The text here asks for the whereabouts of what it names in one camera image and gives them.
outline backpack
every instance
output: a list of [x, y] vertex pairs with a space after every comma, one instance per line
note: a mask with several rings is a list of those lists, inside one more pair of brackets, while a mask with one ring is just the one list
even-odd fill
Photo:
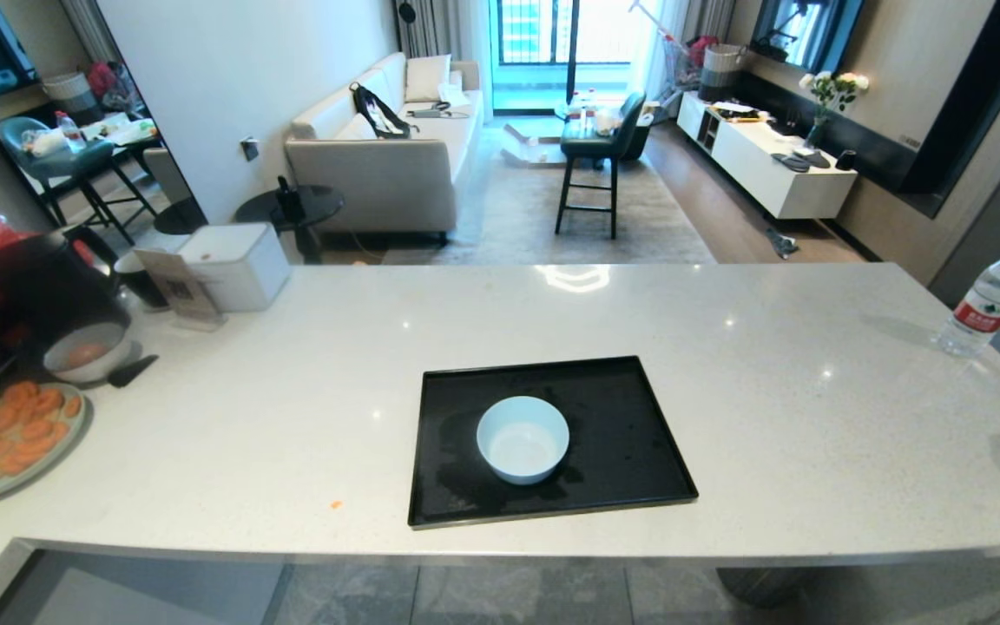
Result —
[[350, 84], [350, 91], [353, 91], [353, 107], [369, 122], [372, 131], [381, 139], [410, 139], [412, 125], [392, 112], [388, 104], [381, 102], [381, 99], [372, 91], [362, 87], [361, 84]]

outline white sofa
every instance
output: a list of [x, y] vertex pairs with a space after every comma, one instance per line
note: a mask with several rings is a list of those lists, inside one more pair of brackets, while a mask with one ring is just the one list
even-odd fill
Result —
[[318, 230], [354, 233], [441, 233], [457, 224], [467, 193], [472, 155], [484, 124], [480, 74], [473, 61], [453, 61], [468, 106], [450, 109], [455, 119], [416, 119], [406, 111], [432, 102], [405, 102], [406, 59], [394, 53], [369, 68], [361, 83], [419, 127], [410, 140], [336, 140], [357, 111], [348, 84], [291, 122], [285, 150], [300, 185], [342, 191], [345, 206]]

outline wooden floor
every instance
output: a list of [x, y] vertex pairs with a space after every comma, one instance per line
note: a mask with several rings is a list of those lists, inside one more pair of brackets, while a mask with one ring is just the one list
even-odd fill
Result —
[[[820, 221], [771, 217], [691, 142], [677, 123], [651, 128], [644, 154], [721, 264], [865, 262]], [[767, 228], [797, 239], [801, 249], [789, 260], [782, 260], [766, 237]]]

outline light blue bowl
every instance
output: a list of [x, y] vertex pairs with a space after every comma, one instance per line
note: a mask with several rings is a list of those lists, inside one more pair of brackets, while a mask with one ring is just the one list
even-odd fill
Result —
[[568, 448], [566, 417], [536, 397], [497, 401], [477, 423], [477, 450], [504, 482], [542, 482]]

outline black tray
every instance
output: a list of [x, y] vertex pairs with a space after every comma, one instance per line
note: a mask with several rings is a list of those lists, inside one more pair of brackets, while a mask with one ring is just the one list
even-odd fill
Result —
[[[543, 482], [515, 486], [477, 451], [477, 422], [505, 397], [558, 408], [570, 446]], [[436, 527], [684, 503], [697, 487], [636, 356], [424, 373], [408, 525]]]

